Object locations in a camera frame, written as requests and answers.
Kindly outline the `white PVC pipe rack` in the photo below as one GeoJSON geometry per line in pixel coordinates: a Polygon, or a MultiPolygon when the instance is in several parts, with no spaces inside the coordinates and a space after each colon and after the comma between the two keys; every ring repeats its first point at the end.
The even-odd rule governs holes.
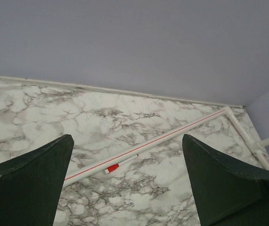
{"type": "Polygon", "coordinates": [[[255,141],[253,140],[245,131],[243,126],[240,124],[238,119],[235,117],[233,111],[230,107],[226,106],[221,108],[220,110],[209,114],[205,117],[202,117],[200,119],[197,119],[193,122],[190,122],[189,124],[185,126],[180,126],[176,129],[173,129],[171,131],[168,131],[166,133],[163,133],[151,140],[148,140],[144,143],[135,145],[133,147],[130,147],[126,149],[125,151],[122,151],[121,153],[118,153],[116,155],[113,155],[111,157],[105,158],[104,160],[100,160],[96,163],[93,163],[91,165],[85,166],[83,168],[80,168],[74,172],[71,172],[66,175],[63,188],[69,186],[70,184],[73,184],[81,179],[84,179],[88,176],[91,176],[101,170],[105,170],[108,167],[118,164],[122,161],[125,161],[132,156],[135,156],[137,154],[140,154],[156,145],[159,145],[169,139],[172,139],[174,137],[177,137],[179,135],[182,135],[196,127],[199,127],[211,120],[214,120],[220,116],[226,116],[228,120],[233,124],[239,135],[244,140],[245,144],[247,145],[250,152],[259,160],[261,165],[264,167],[264,169],[269,170],[269,162],[265,159],[264,154],[262,152],[262,149],[266,146],[269,146],[269,138],[261,141],[255,141]]]}

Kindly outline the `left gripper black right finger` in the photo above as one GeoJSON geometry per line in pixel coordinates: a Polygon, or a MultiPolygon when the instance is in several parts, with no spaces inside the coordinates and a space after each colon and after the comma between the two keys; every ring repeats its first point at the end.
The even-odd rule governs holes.
{"type": "Polygon", "coordinates": [[[203,226],[269,226],[269,170],[185,134],[184,159],[203,226]]]}

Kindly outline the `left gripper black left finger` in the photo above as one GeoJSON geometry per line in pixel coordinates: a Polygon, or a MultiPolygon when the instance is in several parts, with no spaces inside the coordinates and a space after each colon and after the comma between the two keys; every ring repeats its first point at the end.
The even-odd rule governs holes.
{"type": "Polygon", "coordinates": [[[0,163],[0,226],[51,226],[74,140],[63,135],[0,163]]]}

